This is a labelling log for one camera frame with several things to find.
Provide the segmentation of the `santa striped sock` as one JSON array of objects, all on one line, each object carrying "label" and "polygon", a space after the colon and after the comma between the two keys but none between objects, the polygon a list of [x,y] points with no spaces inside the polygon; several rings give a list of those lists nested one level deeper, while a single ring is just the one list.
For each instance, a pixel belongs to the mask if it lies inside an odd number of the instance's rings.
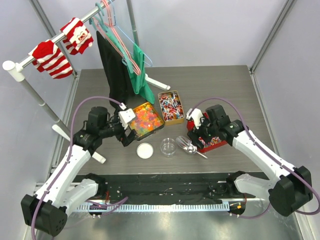
[{"label": "santa striped sock", "polygon": [[64,34],[62,42],[71,55],[83,54],[92,47],[94,39],[83,22],[73,17],[60,31]]}]

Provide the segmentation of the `clear plastic jar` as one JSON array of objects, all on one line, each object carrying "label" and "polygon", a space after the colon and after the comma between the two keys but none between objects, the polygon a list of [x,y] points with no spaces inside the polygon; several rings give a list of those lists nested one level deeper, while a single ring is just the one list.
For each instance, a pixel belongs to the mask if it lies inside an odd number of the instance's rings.
[{"label": "clear plastic jar", "polygon": [[165,157],[172,157],[177,151],[177,143],[173,138],[166,137],[161,141],[160,152]]}]

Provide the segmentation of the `red tin of swirl lollipops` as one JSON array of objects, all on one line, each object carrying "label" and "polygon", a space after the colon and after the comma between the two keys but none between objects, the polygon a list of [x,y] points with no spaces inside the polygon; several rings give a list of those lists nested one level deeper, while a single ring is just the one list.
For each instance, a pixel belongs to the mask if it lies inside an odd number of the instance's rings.
[{"label": "red tin of swirl lollipops", "polygon": [[[208,118],[208,120],[209,120],[209,122],[210,122],[210,119],[209,119],[209,117],[208,117],[208,114],[207,113],[202,113],[203,114],[203,117],[206,117],[206,118]],[[188,121],[187,120],[187,125],[186,125],[186,127],[187,127],[187,132],[188,131],[193,131],[193,129],[194,129],[194,122],[192,121],[192,120],[190,120],[190,121]],[[213,137],[218,137],[218,136],[215,136],[213,133],[212,133],[212,130],[211,130],[211,122],[210,122],[210,124],[209,124],[209,127],[208,127],[208,132],[213,136]],[[217,149],[217,148],[219,148],[219,147],[222,147],[222,146],[224,146],[224,145],[226,145],[227,144],[227,142],[225,141],[225,140],[221,140],[220,139],[220,143],[218,143],[218,144],[215,144],[215,145],[204,145],[204,148],[203,149],[199,149],[199,148],[197,148],[197,150],[200,152],[200,153],[202,153],[202,154],[204,154],[204,153],[207,153],[207,152],[209,152],[209,151],[211,151],[211,150],[214,150],[214,149]]]}]

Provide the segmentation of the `clothes rack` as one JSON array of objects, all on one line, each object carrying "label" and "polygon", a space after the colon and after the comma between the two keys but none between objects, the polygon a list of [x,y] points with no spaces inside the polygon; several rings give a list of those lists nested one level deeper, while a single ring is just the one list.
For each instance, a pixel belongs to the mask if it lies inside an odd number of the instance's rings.
[{"label": "clothes rack", "polygon": [[[33,9],[35,10],[36,14],[38,15],[39,19],[41,20],[42,24],[46,28],[47,32],[49,33],[49,36],[52,37],[51,40],[54,43],[60,42],[64,37],[63,32],[59,32],[58,34],[53,35],[56,32],[53,30],[52,25],[46,13],[44,12],[39,0],[29,0],[29,2],[33,7]],[[127,0],[126,4],[127,4],[129,16],[130,16],[130,22],[131,22],[131,27],[133,31],[134,41],[138,45],[139,39],[138,39],[137,29],[135,26],[135,18],[133,14],[132,1]],[[102,9],[104,9],[106,6],[104,5],[104,3],[99,3],[99,5],[101,9],[98,6],[95,6],[92,10],[90,10],[81,18],[81,21],[85,23],[94,15],[100,12],[102,13]],[[37,104],[41,106],[44,109],[44,111],[47,113],[47,115],[55,122],[55,124],[52,125],[52,129],[61,137],[65,138],[66,140],[70,140],[68,136],[70,135],[70,130],[63,123],[63,120],[57,116],[57,114],[52,110],[52,108],[38,94],[38,92],[31,86],[31,84],[27,81],[26,77],[22,74],[22,71],[24,70],[24,68],[27,67],[29,64],[31,64],[34,60],[35,59],[32,56],[27,56],[25,59],[23,59],[19,63],[13,62],[11,60],[6,60],[2,64],[2,68],[5,71],[7,71],[16,82],[19,82],[24,87],[24,89],[26,89],[26,91],[33,97],[33,99],[37,102]],[[165,91],[168,91],[171,89],[171,86],[161,83],[153,78],[150,78],[147,74],[145,76],[146,76],[145,79],[149,84]],[[94,153],[93,158],[101,164],[103,164],[106,161],[106,158],[99,153]]]}]

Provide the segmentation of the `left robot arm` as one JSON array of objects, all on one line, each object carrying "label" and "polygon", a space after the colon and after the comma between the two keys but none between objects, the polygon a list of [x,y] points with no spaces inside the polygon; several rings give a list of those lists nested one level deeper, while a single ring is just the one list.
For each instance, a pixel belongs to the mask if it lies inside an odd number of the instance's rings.
[{"label": "left robot arm", "polygon": [[26,194],[20,202],[24,222],[32,228],[32,238],[36,237],[35,230],[56,237],[78,206],[90,198],[100,200],[106,195],[106,180],[93,173],[72,190],[68,188],[102,145],[103,139],[116,137],[126,147],[136,138],[135,130],[126,134],[129,123],[135,117],[131,108],[125,108],[112,117],[108,117],[105,107],[91,109],[86,127],[73,135],[72,145],[53,174],[36,193]]}]

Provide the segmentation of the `red white striped sock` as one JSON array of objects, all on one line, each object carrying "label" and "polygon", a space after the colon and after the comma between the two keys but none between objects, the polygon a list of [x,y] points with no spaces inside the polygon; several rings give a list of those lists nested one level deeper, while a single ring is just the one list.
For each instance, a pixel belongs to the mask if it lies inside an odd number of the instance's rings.
[{"label": "red white striped sock", "polygon": [[40,72],[47,72],[53,79],[63,79],[73,74],[71,64],[60,48],[50,39],[39,43],[28,55],[32,64]]}]

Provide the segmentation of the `gold tin of ball lollipops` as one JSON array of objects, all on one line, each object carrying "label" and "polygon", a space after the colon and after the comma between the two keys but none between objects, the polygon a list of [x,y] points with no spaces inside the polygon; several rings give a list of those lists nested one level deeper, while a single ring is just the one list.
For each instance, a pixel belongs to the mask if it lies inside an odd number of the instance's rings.
[{"label": "gold tin of ball lollipops", "polygon": [[179,93],[176,90],[159,93],[158,102],[165,126],[184,122],[185,113]]}]

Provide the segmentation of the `white jar lid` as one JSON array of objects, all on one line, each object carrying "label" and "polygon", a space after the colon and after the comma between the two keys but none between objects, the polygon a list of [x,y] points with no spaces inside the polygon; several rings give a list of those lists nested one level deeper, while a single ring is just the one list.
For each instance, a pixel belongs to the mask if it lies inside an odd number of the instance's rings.
[{"label": "white jar lid", "polygon": [[141,143],[137,149],[136,154],[141,159],[149,159],[154,153],[154,148],[149,143]]}]

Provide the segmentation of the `metal scoop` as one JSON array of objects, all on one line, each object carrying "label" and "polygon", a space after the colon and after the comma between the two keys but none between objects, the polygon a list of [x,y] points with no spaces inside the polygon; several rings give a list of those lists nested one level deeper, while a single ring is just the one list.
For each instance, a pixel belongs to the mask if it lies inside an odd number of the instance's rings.
[{"label": "metal scoop", "polygon": [[195,145],[192,144],[191,140],[185,136],[178,136],[175,139],[176,144],[181,147],[186,153],[190,155],[199,154],[203,158],[207,159],[208,157],[200,153]]}]

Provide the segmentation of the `black cloth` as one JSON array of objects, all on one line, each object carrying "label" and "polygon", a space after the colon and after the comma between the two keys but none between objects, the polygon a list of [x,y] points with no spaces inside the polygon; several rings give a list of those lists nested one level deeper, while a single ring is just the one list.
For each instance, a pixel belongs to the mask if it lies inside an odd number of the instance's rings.
[{"label": "black cloth", "polygon": [[134,95],[134,91],[128,69],[122,63],[123,58],[99,31],[96,31],[96,39],[109,85],[109,97],[127,104],[128,99]]}]

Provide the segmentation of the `green cloth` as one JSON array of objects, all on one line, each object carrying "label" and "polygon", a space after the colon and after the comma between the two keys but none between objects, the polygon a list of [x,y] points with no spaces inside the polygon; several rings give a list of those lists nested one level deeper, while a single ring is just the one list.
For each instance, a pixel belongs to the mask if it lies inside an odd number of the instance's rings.
[{"label": "green cloth", "polygon": [[121,55],[122,63],[127,67],[134,94],[154,104],[155,95],[146,80],[145,53],[135,44],[133,54],[130,54],[115,27],[104,26],[101,31],[103,32],[101,35]]}]

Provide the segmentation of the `gold tin of gummy candies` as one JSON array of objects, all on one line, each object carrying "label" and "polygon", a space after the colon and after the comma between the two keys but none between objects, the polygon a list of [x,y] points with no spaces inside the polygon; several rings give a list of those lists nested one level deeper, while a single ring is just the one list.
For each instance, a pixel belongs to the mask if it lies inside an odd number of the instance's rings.
[{"label": "gold tin of gummy candies", "polygon": [[135,119],[129,123],[131,130],[136,131],[136,140],[141,141],[164,128],[165,123],[154,106],[145,102],[133,109]]}]

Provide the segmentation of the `blue hanger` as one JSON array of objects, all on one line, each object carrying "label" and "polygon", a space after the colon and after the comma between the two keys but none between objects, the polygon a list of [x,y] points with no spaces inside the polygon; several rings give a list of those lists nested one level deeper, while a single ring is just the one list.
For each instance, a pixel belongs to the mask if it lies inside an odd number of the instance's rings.
[{"label": "blue hanger", "polygon": [[116,0],[110,0],[111,9],[113,11],[113,25],[117,30],[120,31],[121,36],[127,39],[126,43],[130,43],[129,53],[132,55],[134,52],[134,45],[140,46],[138,30],[135,22],[134,10],[131,0],[125,0],[127,13],[129,17],[129,29],[124,29],[124,23],[122,22],[122,15],[118,10],[120,9],[117,5],[114,4]]}]

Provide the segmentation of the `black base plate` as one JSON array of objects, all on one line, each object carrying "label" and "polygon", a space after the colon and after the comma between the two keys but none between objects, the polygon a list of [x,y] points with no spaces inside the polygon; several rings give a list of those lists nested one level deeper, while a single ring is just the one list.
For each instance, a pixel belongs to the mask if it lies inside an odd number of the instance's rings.
[{"label": "black base plate", "polygon": [[105,186],[96,199],[128,205],[205,205],[223,199],[253,198],[231,186],[230,173],[155,173],[103,175]]}]

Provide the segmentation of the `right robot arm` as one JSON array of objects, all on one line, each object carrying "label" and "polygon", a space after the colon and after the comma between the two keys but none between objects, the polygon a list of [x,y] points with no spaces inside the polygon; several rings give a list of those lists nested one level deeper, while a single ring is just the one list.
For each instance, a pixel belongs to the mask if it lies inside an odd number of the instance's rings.
[{"label": "right robot arm", "polygon": [[193,123],[187,135],[196,147],[203,149],[204,144],[219,138],[247,156],[267,176],[262,179],[243,171],[232,174],[225,186],[230,197],[236,198],[242,193],[253,195],[268,201],[284,217],[313,199],[310,171],[283,160],[239,119],[231,121],[220,104],[207,108],[205,112],[191,108],[186,118]]}]

